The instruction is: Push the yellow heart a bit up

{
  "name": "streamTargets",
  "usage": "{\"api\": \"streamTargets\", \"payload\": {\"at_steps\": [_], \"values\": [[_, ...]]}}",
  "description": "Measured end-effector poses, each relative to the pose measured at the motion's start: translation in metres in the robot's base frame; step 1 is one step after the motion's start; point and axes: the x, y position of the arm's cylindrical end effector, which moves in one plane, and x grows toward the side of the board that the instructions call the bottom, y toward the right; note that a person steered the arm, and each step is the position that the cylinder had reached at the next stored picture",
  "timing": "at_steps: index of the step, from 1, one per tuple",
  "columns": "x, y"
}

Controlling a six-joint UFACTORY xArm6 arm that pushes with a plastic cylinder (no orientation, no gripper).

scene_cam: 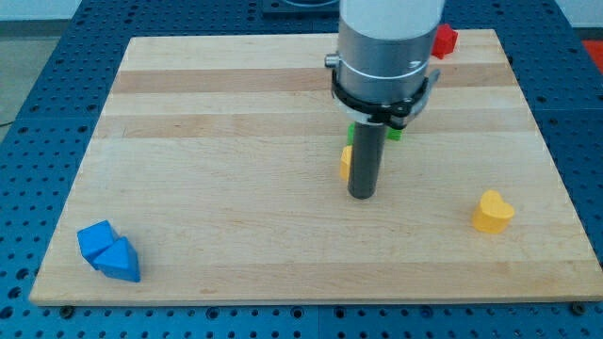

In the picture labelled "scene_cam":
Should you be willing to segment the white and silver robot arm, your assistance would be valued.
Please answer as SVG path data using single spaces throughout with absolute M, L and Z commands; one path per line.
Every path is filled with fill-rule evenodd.
M 430 56 L 444 0 L 346 0 L 339 4 L 331 92 L 354 121 L 348 191 L 376 190 L 388 130 L 403 130 L 425 108 L 440 72 Z

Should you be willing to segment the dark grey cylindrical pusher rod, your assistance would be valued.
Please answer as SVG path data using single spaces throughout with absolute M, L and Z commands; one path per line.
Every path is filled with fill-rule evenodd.
M 385 135 L 382 124 L 354 124 L 348 191 L 356 199 L 368 199 L 376 191 Z

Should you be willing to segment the black clamp ring mount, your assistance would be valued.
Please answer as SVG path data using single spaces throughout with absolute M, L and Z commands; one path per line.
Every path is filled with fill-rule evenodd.
M 410 98 L 380 104 L 363 101 L 346 92 L 337 82 L 337 70 L 333 70 L 331 93 L 336 103 L 354 121 L 367 125 L 386 125 L 395 130 L 402 130 L 426 107 L 440 74 L 440 70 L 436 69 L 424 77 L 421 86 Z

